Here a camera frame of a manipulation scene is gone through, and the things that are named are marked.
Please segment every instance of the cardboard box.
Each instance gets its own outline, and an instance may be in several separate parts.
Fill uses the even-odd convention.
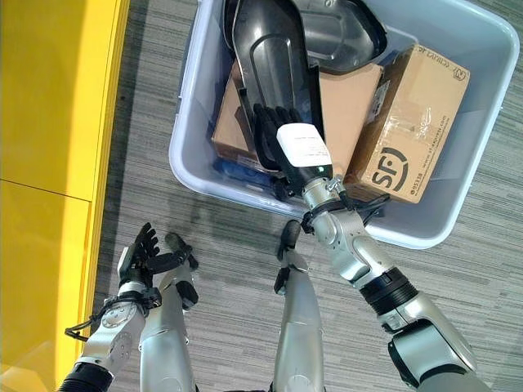
[[[381,75],[382,67],[375,64],[340,76],[320,74],[325,141],[333,160],[334,174],[346,175]],[[247,119],[240,107],[237,89],[241,83],[235,62],[212,141],[219,157],[264,170],[257,160]]]
[[[238,62],[235,61],[226,84],[212,142],[218,157],[265,171],[258,161],[248,121],[239,102],[238,89],[242,86]]]
[[[345,182],[418,203],[469,78],[421,45],[386,65]]]

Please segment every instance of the plastic bin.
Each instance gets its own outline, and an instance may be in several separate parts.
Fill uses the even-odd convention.
[[[392,202],[368,226],[376,239],[427,248],[454,227],[489,139],[519,54],[505,20],[463,0],[367,0],[386,26],[383,56],[414,42],[468,68],[471,81],[427,190],[419,204]],[[300,200],[282,203],[268,190],[224,177],[212,167],[211,134],[232,59],[221,34],[221,2],[202,0],[194,20],[169,160],[185,186],[202,194],[301,217]]]

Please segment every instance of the sticker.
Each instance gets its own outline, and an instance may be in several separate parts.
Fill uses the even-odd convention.
[[[369,115],[367,116],[367,121],[365,122],[365,124],[374,121],[382,111],[383,102],[385,101],[385,96],[387,95],[387,91],[389,89],[390,84],[391,81],[387,80],[376,90],[376,93],[374,94],[373,103],[370,105]]]
[[[276,135],[288,161],[294,167],[331,165],[329,150],[314,125],[284,124]]]

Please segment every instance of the gray carpet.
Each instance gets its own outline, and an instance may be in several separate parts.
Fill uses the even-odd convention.
[[[478,2],[521,35],[519,0]],[[272,292],[285,218],[196,194],[168,163],[181,65],[194,1],[132,1],[118,86],[95,306],[117,290],[123,246],[150,221],[159,237],[182,234],[200,261],[200,303],[186,316],[202,392],[268,388],[283,311]],[[410,251],[383,244],[472,344],[479,375],[495,391],[523,390],[523,75],[518,64],[503,110],[454,231]],[[302,235],[324,323],[329,392],[406,391],[387,355],[387,335],[360,295]],[[139,390],[134,352],[111,391]]]

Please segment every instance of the yellow cabinet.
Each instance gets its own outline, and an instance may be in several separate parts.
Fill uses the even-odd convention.
[[[0,1],[0,390],[54,391],[92,312],[129,0]]]
[[[83,316],[90,203],[0,181],[2,375],[11,390],[54,390],[79,344],[64,328]],[[27,377],[13,377],[21,371]],[[38,376],[33,380],[30,375]]]

